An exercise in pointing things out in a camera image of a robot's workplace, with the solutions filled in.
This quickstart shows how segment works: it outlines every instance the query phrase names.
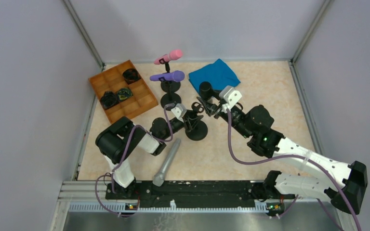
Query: beige tabletop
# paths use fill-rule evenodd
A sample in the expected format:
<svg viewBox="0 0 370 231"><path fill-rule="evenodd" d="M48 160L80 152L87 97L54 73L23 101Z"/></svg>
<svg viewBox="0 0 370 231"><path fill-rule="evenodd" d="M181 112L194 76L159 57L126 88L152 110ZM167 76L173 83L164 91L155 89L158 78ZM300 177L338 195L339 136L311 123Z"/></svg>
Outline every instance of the beige tabletop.
<svg viewBox="0 0 370 231"><path fill-rule="evenodd" d="M314 150L302 107L287 62L226 62L240 80L236 87L241 94L239 101L248 112L252 107L262 104L275 119L272 128L283 133L299 145ZM185 72L186 79L181 82L177 91L182 104L191 109L196 102L197 92L188 81L188 73L198 70L209 63L176 63L170 64L171 71ZM134 64L158 100L165 94L159 82L152 82L149 76L165 72L162 65ZM181 146L168 171L166 180L262 180L270 170L297 174L299 171L280 161L273 161L257 166L244 166L236 163L230 156L227 146L227 123L219 118L214 119L203 113L208 126L208 135L201 141L191 141L182 129L174 138L182 140ZM160 105L137 116L133 122L150 129L152 121L164 117ZM109 166L95 145L97 135L110 123L97 102L90 133L80 168L79 180L95 180L98 176L110 171ZM243 138L232 130L232 146L235 156L244 161L264 159L253 153ZM137 180L152 180L161 167L172 143L167 143L165 150L158 156L152 156L136 148L130 155L131 169Z"/></svg>

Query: wooden organizer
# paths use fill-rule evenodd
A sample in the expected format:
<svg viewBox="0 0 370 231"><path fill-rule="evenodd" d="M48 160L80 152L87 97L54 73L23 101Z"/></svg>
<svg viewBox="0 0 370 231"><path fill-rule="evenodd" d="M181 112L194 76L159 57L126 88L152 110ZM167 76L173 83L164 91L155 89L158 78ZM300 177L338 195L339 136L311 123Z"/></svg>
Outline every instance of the wooden organizer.
<svg viewBox="0 0 370 231"><path fill-rule="evenodd" d="M131 61L128 60L89 79L99 100L104 95L104 92L108 90L115 93L121 88L129 88L133 94L127 100L104 110L110 123L116 122L123 116L132 119L158 105L157 99L141 75L140 80L132 84L126 83L122 73L130 68L135 69Z"/></svg>

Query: folded blue towel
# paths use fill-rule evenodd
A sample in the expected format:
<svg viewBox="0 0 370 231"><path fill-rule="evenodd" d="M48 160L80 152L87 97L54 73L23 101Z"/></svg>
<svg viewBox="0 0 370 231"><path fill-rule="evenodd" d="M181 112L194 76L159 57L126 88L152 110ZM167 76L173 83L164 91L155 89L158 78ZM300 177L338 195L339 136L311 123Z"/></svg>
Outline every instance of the folded blue towel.
<svg viewBox="0 0 370 231"><path fill-rule="evenodd" d="M240 83L232 69L221 59L189 73L189 82L198 93L199 85L204 81L210 82L215 90L223 90L228 85L236 87Z"/></svg>

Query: round black base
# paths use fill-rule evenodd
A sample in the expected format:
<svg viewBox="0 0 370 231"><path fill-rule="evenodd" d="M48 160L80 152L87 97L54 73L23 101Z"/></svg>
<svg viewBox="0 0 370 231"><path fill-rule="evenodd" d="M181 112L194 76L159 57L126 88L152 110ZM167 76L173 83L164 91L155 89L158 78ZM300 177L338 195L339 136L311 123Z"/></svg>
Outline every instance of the round black base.
<svg viewBox="0 0 370 231"><path fill-rule="evenodd" d="M161 101L160 101L162 108L164 108L165 105L170 104L170 103L177 104L177 103L182 102L181 97L178 94L171 93L171 97L172 97L172 100L170 100L168 94L165 94L165 95L162 96Z"/></svg>
<svg viewBox="0 0 370 231"><path fill-rule="evenodd" d="M174 82L174 81L168 81L168 82L170 82L171 92L176 92L181 87L181 82ZM161 89L164 92L169 92L166 81L161 82Z"/></svg>
<svg viewBox="0 0 370 231"><path fill-rule="evenodd" d="M199 121L198 125L190 132L185 131L186 136L193 141L200 141L208 134L208 126L203 121Z"/></svg>

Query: white wall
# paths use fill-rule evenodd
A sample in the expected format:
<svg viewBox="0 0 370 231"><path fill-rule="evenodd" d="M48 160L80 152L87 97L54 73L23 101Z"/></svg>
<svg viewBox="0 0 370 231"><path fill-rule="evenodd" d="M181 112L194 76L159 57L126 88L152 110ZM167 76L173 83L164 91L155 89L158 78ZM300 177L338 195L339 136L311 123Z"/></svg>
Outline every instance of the white wall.
<svg viewBox="0 0 370 231"><path fill-rule="evenodd" d="M61 1L0 0L0 231L48 230L98 72Z"/></svg>
<svg viewBox="0 0 370 231"><path fill-rule="evenodd" d="M323 0L72 0L104 62L290 59Z"/></svg>
<svg viewBox="0 0 370 231"><path fill-rule="evenodd" d="M335 1L297 66L324 154L367 165L359 219L370 231L370 1Z"/></svg>

